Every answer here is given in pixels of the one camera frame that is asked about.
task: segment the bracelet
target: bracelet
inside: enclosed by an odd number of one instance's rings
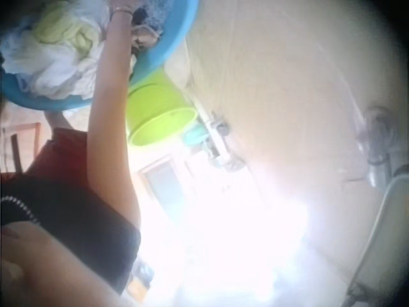
[[[125,13],[129,13],[132,17],[134,16],[134,12],[128,6],[118,6],[112,9],[111,18],[116,12],[125,12]]]

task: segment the white cloth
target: white cloth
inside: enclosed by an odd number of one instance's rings
[[[81,58],[68,42],[39,43],[30,29],[18,28],[2,37],[3,68],[10,74],[16,74],[22,91],[51,99],[65,99],[69,95],[80,95],[83,99],[93,96],[96,68],[109,20],[107,1],[80,0],[71,6],[68,13],[81,16],[82,21],[88,22],[100,34],[100,43],[94,45],[85,58]],[[130,71],[135,63],[136,57],[132,56]]]

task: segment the laundry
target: laundry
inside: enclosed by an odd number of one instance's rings
[[[146,0],[132,30],[135,54],[153,47],[173,0]],[[33,96],[59,100],[70,95],[92,98],[96,68],[109,23],[108,0],[53,1],[39,17],[27,18],[0,40],[5,72]]]
[[[40,43],[70,43],[81,57],[86,57],[101,41],[101,29],[94,20],[73,15],[70,6],[67,1],[50,4],[34,26],[33,36]]]

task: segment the wooden chair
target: wooden chair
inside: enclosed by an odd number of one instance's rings
[[[2,129],[4,138],[7,138],[10,135],[10,140],[12,144],[13,161],[14,161],[14,167],[15,167],[14,173],[1,173],[2,180],[7,180],[8,178],[11,178],[12,176],[14,176],[16,173],[23,172],[23,169],[21,166],[19,142],[18,142],[17,135],[19,132],[22,132],[25,130],[32,130],[32,129],[35,130],[34,148],[33,148],[33,155],[35,158],[40,152],[41,123],[28,123],[28,124],[17,125],[17,126],[12,126],[12,127],[7,127],[7,128]]]

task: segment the white tiled wall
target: white tiled wall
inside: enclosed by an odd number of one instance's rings
[[[302,199],[307,241],[349,276],[382,198],[354,181],[367,168],[354,119],[393,110],[408,156],[405,57],[387,25],[354,1],[204,0],[187,41],[191,90],[231,125],[264,199]]]

